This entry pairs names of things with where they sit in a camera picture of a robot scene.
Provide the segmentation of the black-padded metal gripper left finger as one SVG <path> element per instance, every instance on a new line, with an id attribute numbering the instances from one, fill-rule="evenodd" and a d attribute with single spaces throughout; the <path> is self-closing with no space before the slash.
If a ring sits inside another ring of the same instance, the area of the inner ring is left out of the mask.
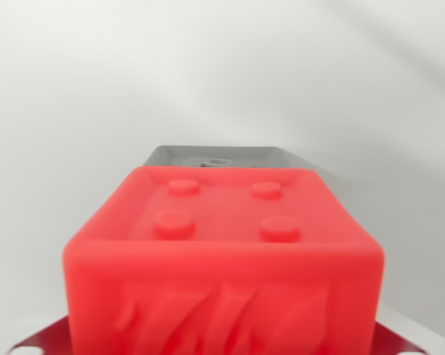
<path id="1" fill-rule="evenodd" d="M 72 355 L 68 317 L 60 318 L 27 337 L 20 336 L 6 354 Z"/>

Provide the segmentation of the black-padded metal gripper right finger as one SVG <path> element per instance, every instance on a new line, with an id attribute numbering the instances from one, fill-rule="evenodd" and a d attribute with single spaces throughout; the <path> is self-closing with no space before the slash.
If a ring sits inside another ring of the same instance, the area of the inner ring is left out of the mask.
<path id="1" fill-rule="evenodd" d="M 372 355 L 396 355 L 402 353 L 430 354 L 413 336 L 376 322 L 372 342 Z"/>

